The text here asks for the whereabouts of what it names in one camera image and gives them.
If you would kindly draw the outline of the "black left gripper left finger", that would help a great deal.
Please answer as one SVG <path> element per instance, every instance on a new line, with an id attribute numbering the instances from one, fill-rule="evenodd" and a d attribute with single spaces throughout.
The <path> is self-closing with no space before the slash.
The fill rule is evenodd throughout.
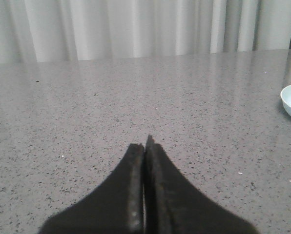
<path id="1" fill-rule="evenodd" d="M 114 171 L 94 191 L 50 217 L 41 234 L 142 234 L 144 147 L 130 144 Z"/>

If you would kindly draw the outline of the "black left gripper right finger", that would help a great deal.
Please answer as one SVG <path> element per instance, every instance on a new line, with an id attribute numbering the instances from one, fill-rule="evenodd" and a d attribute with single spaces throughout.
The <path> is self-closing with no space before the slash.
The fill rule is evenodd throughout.
<path id="1" fill-rule="evenodd" d="M 160 144 L 145 147 L 147 234 L 255 234 L 248 221 L 222 208 L 195 188 Z"/>

